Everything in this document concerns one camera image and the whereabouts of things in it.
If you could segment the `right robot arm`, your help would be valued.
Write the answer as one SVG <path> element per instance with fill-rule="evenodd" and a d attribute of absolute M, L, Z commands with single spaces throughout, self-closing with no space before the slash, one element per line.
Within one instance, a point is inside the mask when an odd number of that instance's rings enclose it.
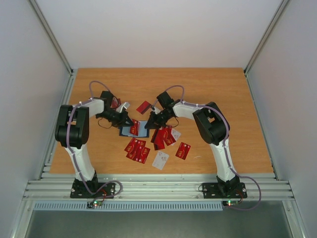
<path fill-rule="evenodd" d="M 230 150 L 230 126 L 216 103 L 194 104 L 182 99 L 174 100 L 167 92 L 157 96 L 162 106 L 158 110 L 155 106 L 145 125 L 146 129 L 166 127 L 171 118 L 187 118 L 195 121 L 201 138 L 213 153 L 217 167 L 217 187 L 220 196 L 225 198 L 235 193 L 240 179 L 236 175 Z"/>

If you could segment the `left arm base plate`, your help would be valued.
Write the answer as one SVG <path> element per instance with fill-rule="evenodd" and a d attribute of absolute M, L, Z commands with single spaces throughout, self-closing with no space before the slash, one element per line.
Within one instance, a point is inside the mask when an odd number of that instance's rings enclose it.
<path fill-rule="evenodd" d="M 97 192 L 97 190 L 101 187 L 102 183 L 87 183 L 88 189 L 93 193 L 91 194 L 85 187 L 84 183 L 82 181 L 75 181 L 72 184 L 71 192 L 70 192 L 70 198 L 97 198 L 97 197 L 103 197 L 104 194 L 106 196 L 111 196 L 115 192 L 115 183 L 110 183 L 103 187 L 100 191 Z"/>

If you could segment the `dark red stripe card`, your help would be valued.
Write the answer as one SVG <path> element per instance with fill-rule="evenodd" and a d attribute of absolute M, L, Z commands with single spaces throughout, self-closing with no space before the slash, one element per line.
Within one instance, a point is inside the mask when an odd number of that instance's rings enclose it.
<path fill-rule="evenodd" d="M 151 142 L 155 145 L 163 145 L 164 144 L 164 130 L 156 129 L 151 138 Z"/>

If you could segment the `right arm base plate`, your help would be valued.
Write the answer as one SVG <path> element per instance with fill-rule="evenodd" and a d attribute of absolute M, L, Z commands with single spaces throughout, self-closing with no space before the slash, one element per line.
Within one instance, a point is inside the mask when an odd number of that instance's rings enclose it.
<path fill-rule="evenodd" d="M 247 198 L 247 192 L 245 184 L 240 182 L 234 188 L 223 195 L 216 182 L 205 182 L 201 184 L 201 192 L 203 193 L 204 199 L 240 199 Z"/>

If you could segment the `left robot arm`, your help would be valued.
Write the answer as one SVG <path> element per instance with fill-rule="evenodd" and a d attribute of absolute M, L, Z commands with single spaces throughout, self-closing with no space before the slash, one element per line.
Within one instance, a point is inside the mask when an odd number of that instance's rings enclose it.
<path fill-rule="evenodd" d="M 103 91 L 100 97 L 93 97 L 76 105 L 62 105 L 59 108 L 54 136 L 69 154 L 75 169 L 75 179 L 71 188 L 71 198 L 93 198 L 115 196 L 117 181 L 102 184 L 93 168 L 87 142 L 90 135 L 90 118 L 106 119 L 112 127 L 130 127 L 132 119 L 128 116 L 128 102 L 119 103 L 115 108 L 115 96 Z"/>

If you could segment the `white card bottom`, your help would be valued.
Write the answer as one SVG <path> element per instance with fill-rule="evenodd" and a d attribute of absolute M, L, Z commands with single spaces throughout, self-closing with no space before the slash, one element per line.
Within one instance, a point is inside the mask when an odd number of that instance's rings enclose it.
<path fill-rule="evenodd" d="M 162 151 L 158 151 L 157 152 L 157 155 L 152 163 L 152 166 L 159 169 L 159 170 L 162 170 L 167 162 L 169 158 L 169 155 L 162 152 Z"/>

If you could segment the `blue leather card holder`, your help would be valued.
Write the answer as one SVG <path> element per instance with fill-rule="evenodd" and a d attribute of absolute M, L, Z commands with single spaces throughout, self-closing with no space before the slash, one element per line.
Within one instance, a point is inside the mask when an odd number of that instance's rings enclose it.
<path fill-rule="evenodd" d="M 135 125 L 130 127 L 121 127 L 119 130 L 119 136 L 124 137 L 137 137 L 148 138 L 150 135 L 149 129 L 145 129 L 147 121 L 137 121 Z"/>

